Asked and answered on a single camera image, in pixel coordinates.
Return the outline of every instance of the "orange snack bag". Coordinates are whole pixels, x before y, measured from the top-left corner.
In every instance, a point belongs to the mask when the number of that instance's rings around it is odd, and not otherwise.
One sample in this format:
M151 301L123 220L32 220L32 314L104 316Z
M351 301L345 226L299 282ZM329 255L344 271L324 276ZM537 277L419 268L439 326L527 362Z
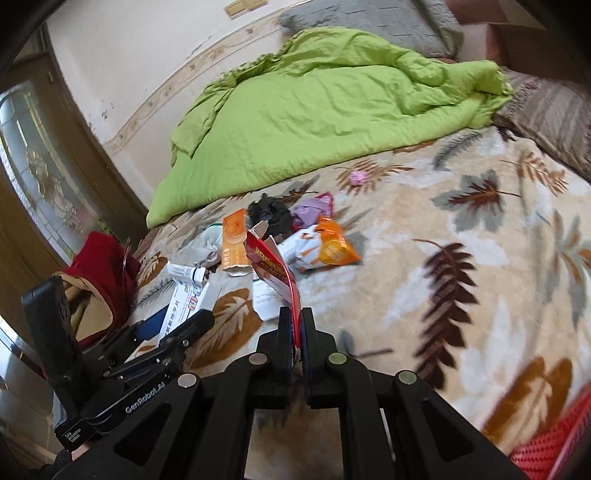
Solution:
M300 271L327 265L348 265L361 260L334 220L321 216L318 225L300 230L295 264Z

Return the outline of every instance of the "clutter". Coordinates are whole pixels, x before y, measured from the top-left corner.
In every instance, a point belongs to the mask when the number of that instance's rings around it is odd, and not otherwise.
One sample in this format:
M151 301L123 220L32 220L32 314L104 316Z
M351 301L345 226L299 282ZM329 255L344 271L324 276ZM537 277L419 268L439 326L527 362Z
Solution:
M302 228L308 228L317 223L318 217L332 217L333 198L329 192L317 195L314 198L300 202L293 211L293 225L291 229L294 232Z
M318 225L300 230L295 236L295 266L300 271L361 260L338 223L328 217L319 217Z
M115 237L91 232L72 266L55 273L64 281L73 329L83 347L127 321L139 268Z
M352 171L349 175L349 183L353 187L361 187L365 185L369 180L369 173L363 170Z
M246 210L231 213L222 222L222 269L233 277L251 272L251 263L246 257Z
M208 226L201 235L198 235L189 248L191 257L198 258L197 267L210 268L222 259L223 227L221 223L213 223Z
M199 310L213 310L222 289L218 282L207 278L208 272L203 267L185 267L170 262L166 267L176 286L158 334L158 341Z
M287 238L291 235L291 213L289 208L280 199L262 194L261 200L252 202L248 206L248 216L253 224L262 220L269 222L269 228L265 234L273 237Z
M246 241L244 242L246 253L252 261L252 269L258 278L289 302L294 342L296 348L299 348L301 346L299 327L300 292L297 289L293 274L281 258L273 237L269 236L266 240L263 240L264 235L265 231L260 224L249 230L246 233Z

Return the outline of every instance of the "pink object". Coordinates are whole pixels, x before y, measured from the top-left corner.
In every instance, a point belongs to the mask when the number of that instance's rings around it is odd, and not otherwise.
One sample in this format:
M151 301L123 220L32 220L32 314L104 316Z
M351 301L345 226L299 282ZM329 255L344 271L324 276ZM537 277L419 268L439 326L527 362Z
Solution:
M365 185L369 180L369 173L362 170L355 170L352 171L349 175L349 183L353 187L361 187L361 185Z

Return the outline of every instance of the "blue object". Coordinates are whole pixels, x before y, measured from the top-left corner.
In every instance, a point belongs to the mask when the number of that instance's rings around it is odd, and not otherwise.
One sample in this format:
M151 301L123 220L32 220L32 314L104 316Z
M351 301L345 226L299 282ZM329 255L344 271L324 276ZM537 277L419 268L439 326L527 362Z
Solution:
M140 342L150 340L160 333L167 308L168 305L154 313L148 320L137 327L135 334Z

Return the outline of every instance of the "wall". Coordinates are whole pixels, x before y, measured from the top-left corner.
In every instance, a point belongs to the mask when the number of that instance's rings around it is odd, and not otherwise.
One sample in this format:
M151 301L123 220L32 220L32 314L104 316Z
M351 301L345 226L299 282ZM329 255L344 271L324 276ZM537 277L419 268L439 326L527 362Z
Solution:
M267 1L231 20L230 0L67 0L48 20L74 100L146 206L170 169L170 134L203 88L281 47L277 14L302 0ZM498 1L502 17L534 24L515 0Z
M192 91L181 108L167 105L166 119L152 121L155 136L141 135L142 148L113 148L113 140L188 61L233 31L301 0L268 1L231 20L224 11L229 0L67 0L48 20L72 96L144 204L168 171L170 132L200 92Z

